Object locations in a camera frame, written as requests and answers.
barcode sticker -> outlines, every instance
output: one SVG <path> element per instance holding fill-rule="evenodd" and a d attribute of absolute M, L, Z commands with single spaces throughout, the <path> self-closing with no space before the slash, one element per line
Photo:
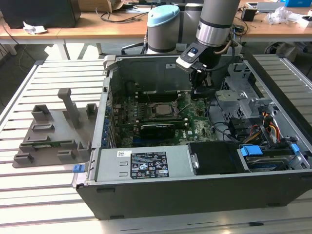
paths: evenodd
<path fill-rule="evenodd" d="M 130 157 L 132 151 L 131 150 L 118 150 L 117 157 Z"/>

cardboard box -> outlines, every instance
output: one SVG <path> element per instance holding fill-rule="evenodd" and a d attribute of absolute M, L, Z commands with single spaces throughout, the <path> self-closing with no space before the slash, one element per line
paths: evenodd
<path fill-rule="evenodd" d="M 78 0 L 81 11 L 113 12 L 122 7 L 124 0 Z"/>

blue latch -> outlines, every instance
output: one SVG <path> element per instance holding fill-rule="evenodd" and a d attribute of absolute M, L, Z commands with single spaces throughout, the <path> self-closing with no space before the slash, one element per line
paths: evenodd
<path fill-rule="evenodd" d="M 73 173 L 82 173 L 84 172 L 84 168 L 85 168 L 84 165 L 76 164 L 73 168 Z"/>
<path fill-rule="evenodd" d="M 292 150 L 294 151 L 295 155 L 298 155 L 300 152 L 300 149 L 297 144 L 292 144 Z"/>
<path fill-rule="evenodd" d="M 245 156 L 255 156 L 263 155 L 261 148 L 258 145 L 246 145 L 240 149 L 242 155 Z"/>

sticker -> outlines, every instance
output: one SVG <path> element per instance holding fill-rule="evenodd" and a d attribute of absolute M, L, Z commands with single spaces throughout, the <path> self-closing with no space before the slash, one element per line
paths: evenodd
<path fill-rule="evenodd" d="M 131 150 L 118 150 L 117 157 L 130 157 L 132 151 Z"/>
<path fill-rule="evenodd" d="M 166 152 L 131 154 L 131 178 L 169 177 Z"/>
<path fill-rule="evenodd" d="M 176 68 L 176 64 L 175 63 L 168 63 L 166 64 L 166 69 L 174 69 Z"/>

floor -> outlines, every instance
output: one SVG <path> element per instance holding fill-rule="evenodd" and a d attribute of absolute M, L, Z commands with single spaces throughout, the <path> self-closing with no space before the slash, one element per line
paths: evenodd
<path fill-rule="evenodd" d="M 102 50 L 105 54 L 120 55 L 120 49 L 128 43 L 103 43 Z M 263 54 L 267 43 L 247 43 L 243 50 L 252 54 Z M 3 111 L 6 104 L 10 101 L 19 85 L 27 76 L 28 71 L 34 64 L 34 61 L 23 50 L 23 46 L 16 46 L 18 54 L 16 56 L 6 55 L 0 61 L 0 112 Z M 95 44 L 70 43 L 67 45 L 71 59 L 97 59 L 105 55 L 98 55 Z M 127 50 L 127 54 L 139 54 L 141 48 Z M 26 51 L 34 60 L 61 59 L 56 45 L 27 45 Z M 299 52 L 294 65 L 306 74 L 311 67 L 312 54 Z"/>

